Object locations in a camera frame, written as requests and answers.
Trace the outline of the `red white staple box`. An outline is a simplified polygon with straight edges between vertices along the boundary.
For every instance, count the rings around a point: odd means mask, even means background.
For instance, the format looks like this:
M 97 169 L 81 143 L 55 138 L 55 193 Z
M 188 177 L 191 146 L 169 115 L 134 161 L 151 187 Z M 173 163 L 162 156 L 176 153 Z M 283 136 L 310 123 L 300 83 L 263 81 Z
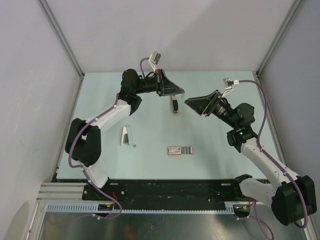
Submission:
M 168 156 L 193 155 L 194 149 L 192 146 L 171 146 L 167 148 Z

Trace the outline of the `black silver stapler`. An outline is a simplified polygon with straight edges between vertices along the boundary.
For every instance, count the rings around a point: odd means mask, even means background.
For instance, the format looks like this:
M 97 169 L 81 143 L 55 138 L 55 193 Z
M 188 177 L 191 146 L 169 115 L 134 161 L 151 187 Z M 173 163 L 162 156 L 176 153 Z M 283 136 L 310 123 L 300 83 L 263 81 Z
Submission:
M 177 116 L 179 114 L 179 103 L 175 95 L 170 96 L 172 114 Z

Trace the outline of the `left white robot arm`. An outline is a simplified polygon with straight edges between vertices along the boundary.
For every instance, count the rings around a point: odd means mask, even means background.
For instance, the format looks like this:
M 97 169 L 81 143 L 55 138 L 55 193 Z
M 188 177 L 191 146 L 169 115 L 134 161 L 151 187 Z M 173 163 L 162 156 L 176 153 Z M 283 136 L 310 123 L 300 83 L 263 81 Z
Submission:
M 100 200 L 110 196 L 111 188 L 106 184 L 109 177 L 100 163 L 102 134 L 119 121 L 131 116 L 139 108 L 141 94 L 155 92 L 160 97 L 184 94 L 184 89 L 169 80 L 163 69 L 156 69 L 147 76 L 127 69 L 121 76 L 121 87 L 115 102 L 101 113 L 86 120 L 75 118 L 70 125 L 65 152 L 71 168 L 80 168 L 94 186 L 93 194 Z

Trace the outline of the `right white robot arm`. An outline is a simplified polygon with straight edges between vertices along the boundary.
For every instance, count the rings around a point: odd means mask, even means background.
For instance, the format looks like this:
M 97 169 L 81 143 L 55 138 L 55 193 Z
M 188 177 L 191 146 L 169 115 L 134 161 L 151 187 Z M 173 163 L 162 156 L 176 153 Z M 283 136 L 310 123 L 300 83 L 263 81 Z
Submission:
M 269 181 L 262 183 L 249 175 L 238 177 L 239 183 L 230 188 L 235 200 L 251 197 L 261 202 L 271 208 L 276 219 L 285 226 L 317 212 L 314 181 L 307 175 L 299 176 L 258 143 L 258 135 L 251 127 L 255 121 L 252 105 L 244 102 L 233 108 L 218 90 L 188 98 L 184 103 L 198 115 L 214 115 L 230 126 L 228 144 L 254 163 Z

